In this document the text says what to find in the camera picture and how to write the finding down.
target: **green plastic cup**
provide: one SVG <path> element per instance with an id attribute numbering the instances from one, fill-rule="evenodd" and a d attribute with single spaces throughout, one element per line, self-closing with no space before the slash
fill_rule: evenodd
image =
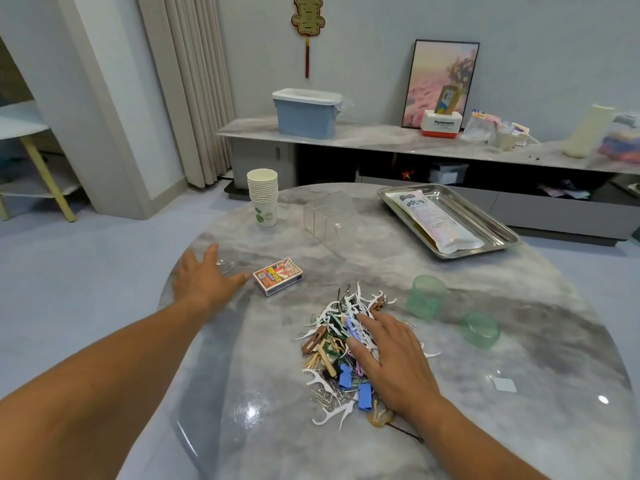
<path id="1" fill-rule="evenodd" d="M 500 338 L 500 326 L 489 315 L 469 312 L 462 318 L 460 333 L 479 349 L 490 349 Z"/>
<path id="2" fill-rule="evenodd" d="M 421 274 L 413 280 L 406 308 L 422 320 L 432 321 L 447 294 L 447 287 L 433 276 Z"/>

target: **blue storage box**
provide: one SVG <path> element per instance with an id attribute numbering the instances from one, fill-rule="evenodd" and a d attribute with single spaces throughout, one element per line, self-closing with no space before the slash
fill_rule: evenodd
<path id="1" fill-rule="evenodd" d="M 308 89 L 283 89 L 273 93 L 282 134 L 314 139 L 335 135 L 335 119 L 342 108 L 338 93 Z"/>

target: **stack of paper cups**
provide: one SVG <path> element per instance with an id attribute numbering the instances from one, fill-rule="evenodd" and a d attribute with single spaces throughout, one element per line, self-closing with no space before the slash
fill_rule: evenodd
<path id="1" fill-rule="evenodd" d="M 278 174 L 268 168 L 258 168 L 246 174 L 249 196 L 255 209 L 255 220 L 259 226 L 271 227 L 278 218 Z"/>

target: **hand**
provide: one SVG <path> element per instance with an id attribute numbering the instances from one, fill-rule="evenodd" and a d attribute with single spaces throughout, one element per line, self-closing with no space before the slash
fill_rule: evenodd
<path id="1" fill-rule="evenodd" d="M 371 314 L 375 320 L 363 314 L 358 314 L 358 320 L 376 341 L 380 362 L 359 340 L 350 337 L 347 345 L 385 405 L 415 423 L 425 406 L 439 405 L 438 383 L 411 329 L 389 314 Z"/>
<path id="2" fill-rule="evenodd" d="M 217 261 L 217 244 L 209 246 L 202 262 L 198 262 L 191 250 L 186 250 L 182 255 L 178 277 L 173 282 L 174 300 L 189 299 L 207 314 L 213 314 L 225 306 L 236 291 L 249 281 L 251 274 L 223 276 Z"/>

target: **yellow shelf leg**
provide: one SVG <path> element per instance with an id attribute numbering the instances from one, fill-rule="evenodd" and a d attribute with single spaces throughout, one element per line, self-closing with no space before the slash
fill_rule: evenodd
<path id="1" fill-rule="evenodd" d="M 8 221 L 11 217 L 9 217 L 9 212 L 6 211 L 4 207 L 4 202 L 2 202 L 2 196 L 0 196 L 0 218 L 4 221 Z"/>
<path id="2" fill-rule="evenodd" d="M 58 206 L 60 206 L 60 210 L 62 210 L 62 213 L 65 215 L 69 222 L 75 222 L 77 220 L 76 215 L 71 210 L 71 207 L 69 207 L 65 196 L 62 195 L 59 186 L 51 176 L 51 172 L 49 172 L 47 164 L 44 163 L 42 155 L 31 141 L 31 138 L 29 138 L 28 136 L 23 136 L 20 138 L 20 141 L 24 145 L 25 150 L 27 150 L 29 158 L 31 158 L 33 164 L 36 165 L 36 169 L 44 180 L 44 183 L 49 189 L 49 192 L 51 192 L 53 194 L 53 198 L 56 199 L 56 202 L 58 203 Z"/>

